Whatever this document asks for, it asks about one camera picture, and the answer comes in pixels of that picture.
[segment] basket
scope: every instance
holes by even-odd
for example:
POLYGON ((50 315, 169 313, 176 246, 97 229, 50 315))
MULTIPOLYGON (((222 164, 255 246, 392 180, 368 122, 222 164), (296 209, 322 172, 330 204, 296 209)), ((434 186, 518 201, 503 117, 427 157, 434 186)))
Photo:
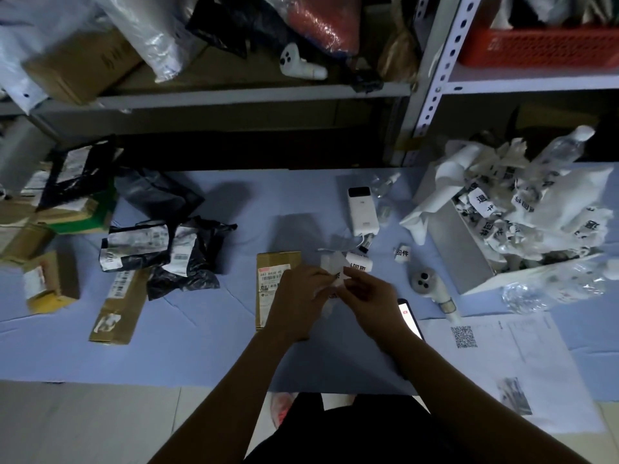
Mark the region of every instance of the basket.
POLYGON ((619 28, 493 30, 473 28, 459 61, 468 67, 619 66, 619 28))

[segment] tabletop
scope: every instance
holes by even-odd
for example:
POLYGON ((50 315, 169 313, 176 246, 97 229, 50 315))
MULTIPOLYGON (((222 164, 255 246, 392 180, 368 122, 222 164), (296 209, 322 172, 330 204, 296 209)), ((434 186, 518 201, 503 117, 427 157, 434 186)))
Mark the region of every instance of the tabletop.
MULTIPOLYGON (((415 270, 430 266, 445 280, 463 316, 507 312, 499 290, 459 296, 431 238, 416 246, 398 221, 413 208, 412 196, 424 168, 400 170, 402 177, 386 197, 393 207, 368 256, 372 274, 388 280, 408 299, 417 319, 442 317, 429 299, 409 285, 415 270), (394 249, 412 246, 409 264, 394 261, 394 249)), ((156 386, 214 387, 255 333, 256 254, 301 250, 318 264, 317 248, 354 246, 346 191, 367 186, 374 175, 393 169, 316 171, 192 171, 170 176, 198 190, 205 202, 195 212, 203 218, 236 223, 220 253, 220 289, 174 291, 147 302, 128 345, 88 342, 114 273, 98 266, 104 234, 57 237, 53 245, 77 258, 81 299, 53 314, 30 315, 19 269, 0 269, 0 379, 156 386)), ((619 178, 611 175, 604 203, 619 205, 619 178)), ((145 216, 120 200, 114 224, 131 226, 145 216)), ((619 223, 613 220, 604 250, 617 256, 619 223)), ((593 399, 619 400, 619 283, 597 299, 552 311, 561 335, 593 399)), ((311 340, 297 343, 282 360, 271 390, 332 393, 405 393, 414 389, 396 372, 391 359, 358 326, 345 305, 336 304, 319 319, 311 340)))

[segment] black phone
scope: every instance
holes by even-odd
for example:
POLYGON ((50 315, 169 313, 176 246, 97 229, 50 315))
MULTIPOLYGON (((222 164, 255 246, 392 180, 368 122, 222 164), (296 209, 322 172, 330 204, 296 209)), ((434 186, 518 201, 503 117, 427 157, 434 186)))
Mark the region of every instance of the black phone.
POLYGON ((400 312, 402 313, 402 317, 404 318, 408 328, 411 329, 413 334, 417 335, 421 340, 425 340, 423 338, 422 331, 419 328, 419 324, 417 324, 417 319, 415 319, 415 316, 413 316, 413 313, 410 311, 408 301, 400 298, 398 299, 398 306, 400 307, 400 312))

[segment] qr code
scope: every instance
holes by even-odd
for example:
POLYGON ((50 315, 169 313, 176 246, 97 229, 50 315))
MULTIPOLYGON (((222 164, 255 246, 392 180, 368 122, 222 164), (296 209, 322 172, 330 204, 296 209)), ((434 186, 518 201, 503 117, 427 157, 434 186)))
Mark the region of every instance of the qr code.
POLYGON ((452 327, 451 333, 456 339, 456 346, 458 348, 471 348, 477 347, 475 336, 473 335, 473 328, 469 325, 462 327, 452 327))

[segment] white box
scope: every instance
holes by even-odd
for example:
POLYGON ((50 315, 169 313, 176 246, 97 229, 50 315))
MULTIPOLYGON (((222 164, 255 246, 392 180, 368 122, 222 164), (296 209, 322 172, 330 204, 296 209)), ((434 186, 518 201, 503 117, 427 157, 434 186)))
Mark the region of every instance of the white box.
MULTIPOLYGON (((436 167, 430 164, 413 197, 413 202, 417 205, 436 189, 436 173, 436 167)), ((432 236, 447 271, 461 295, 500 288, 510 283, 524 283, 561 264, 572 262, 558 262, 515 272, 495 273, 473 239, 470 227, 462 219, 453 202, 447 202, 436 213, 426 215, 428 215, 428 233, 432 236)), ((593 249, 591 255, 579 260, 597 257, 601 253, 602 251, 593 249)))

